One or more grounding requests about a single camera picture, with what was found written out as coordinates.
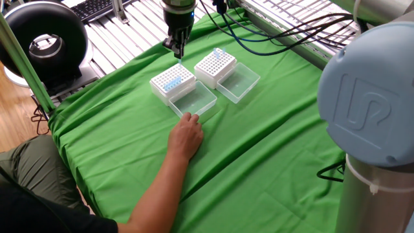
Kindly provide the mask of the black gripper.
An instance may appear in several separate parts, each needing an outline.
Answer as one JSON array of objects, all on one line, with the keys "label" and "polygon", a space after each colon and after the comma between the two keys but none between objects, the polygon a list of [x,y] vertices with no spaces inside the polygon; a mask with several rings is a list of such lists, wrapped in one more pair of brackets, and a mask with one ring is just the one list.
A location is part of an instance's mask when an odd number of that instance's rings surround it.
[{"label": "black gripper", "polygon": [[164,21],[169,27],[169,36],[162,42],[162,45],[166,49],[175,52],[176,58],[182,59],[184,47],[194,24],[194,11],[185,14],[164,11]]}]

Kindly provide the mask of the bare person hand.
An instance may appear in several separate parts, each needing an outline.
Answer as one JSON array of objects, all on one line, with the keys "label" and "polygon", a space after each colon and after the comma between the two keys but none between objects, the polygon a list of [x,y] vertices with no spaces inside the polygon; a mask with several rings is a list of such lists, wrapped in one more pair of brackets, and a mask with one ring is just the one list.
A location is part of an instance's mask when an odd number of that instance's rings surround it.
[{"label": "bare person hand", "polygon": [[196,154],[203,138],[199,115],[184,113],[169,134],[167,154],[189,161]]}]

